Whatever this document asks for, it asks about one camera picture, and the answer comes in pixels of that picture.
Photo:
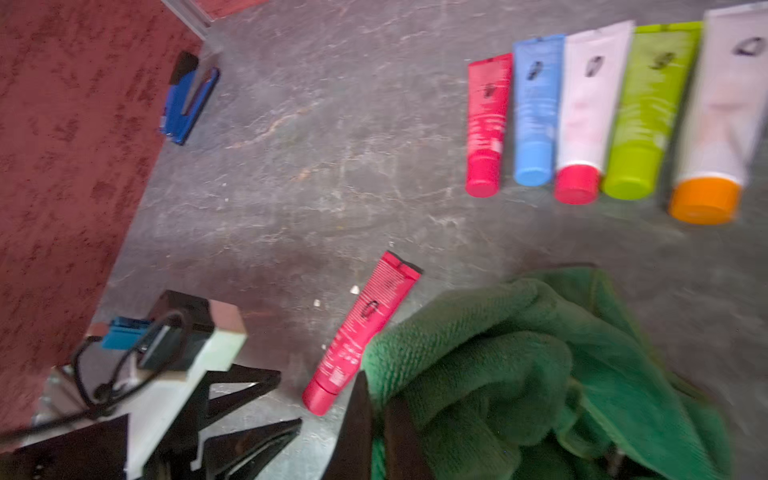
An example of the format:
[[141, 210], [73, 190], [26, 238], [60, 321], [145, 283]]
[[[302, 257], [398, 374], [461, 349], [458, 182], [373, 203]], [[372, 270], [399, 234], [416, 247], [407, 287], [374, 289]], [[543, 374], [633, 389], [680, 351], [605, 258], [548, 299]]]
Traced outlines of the green microfiber cloth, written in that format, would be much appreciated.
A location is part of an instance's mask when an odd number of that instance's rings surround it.
[[727, 479], [725, 422], [672, 373], [608, 275], [532, 272], [448, 291], [377, 334], [363, 371], [376, 413], [409, 407], [439, 479]]

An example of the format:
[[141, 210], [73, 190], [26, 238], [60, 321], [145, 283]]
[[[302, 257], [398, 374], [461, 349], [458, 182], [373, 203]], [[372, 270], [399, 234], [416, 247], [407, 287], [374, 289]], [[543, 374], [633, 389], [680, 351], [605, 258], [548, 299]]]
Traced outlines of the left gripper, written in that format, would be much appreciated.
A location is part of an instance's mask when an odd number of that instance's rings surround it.
[[[198, 367], [137, 380], [100, 420], [77, 420], [38, 432], [1, 455], [3, 479], [181, 479], [197, 456], [198, 429], [190, 434], [176, 421], [198, 387]], [[281, 372], [233, 365], [208, 372], [201, 427], [206, 428], [275, 390]], [[239, 390], [210, 397], [212, 385]], [[211, 437], [204, 442], [203, 479], [255, 479], [300, 433], [300, 418]]]

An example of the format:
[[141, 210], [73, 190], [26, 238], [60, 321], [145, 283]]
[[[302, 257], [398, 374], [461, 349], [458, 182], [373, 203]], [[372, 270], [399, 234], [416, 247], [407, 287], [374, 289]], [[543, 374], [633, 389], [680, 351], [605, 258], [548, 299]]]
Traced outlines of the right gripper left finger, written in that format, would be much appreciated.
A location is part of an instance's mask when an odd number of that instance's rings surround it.
[[367, 375], [357, 374], [323, 480], [370, 480], [374, 410]]

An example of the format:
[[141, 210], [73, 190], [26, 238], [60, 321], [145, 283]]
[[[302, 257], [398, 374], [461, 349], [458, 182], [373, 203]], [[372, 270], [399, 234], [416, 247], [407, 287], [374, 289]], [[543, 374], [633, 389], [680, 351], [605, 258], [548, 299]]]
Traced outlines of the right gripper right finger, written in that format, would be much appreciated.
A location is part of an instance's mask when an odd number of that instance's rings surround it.
[[433, 480], [408, 403], [402, 395], [384, 408], [386, 474], [389, 480]]

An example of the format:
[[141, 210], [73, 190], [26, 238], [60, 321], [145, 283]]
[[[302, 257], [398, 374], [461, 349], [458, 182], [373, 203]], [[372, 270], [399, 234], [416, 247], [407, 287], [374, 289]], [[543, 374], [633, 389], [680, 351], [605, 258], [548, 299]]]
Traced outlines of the pink toothpaste tube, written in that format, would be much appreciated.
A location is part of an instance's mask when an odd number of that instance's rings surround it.
[[468, 66], [465, 190], [476, 198], [492, 197], [500, 190], [512, 73], [512, 53]]
[[368, 344], [386, 326], [421, 274], [419, 267], [390, 251], [382, 255], [303, 391], [303, 403], [312, 414], [328, 412], [360, 369]]

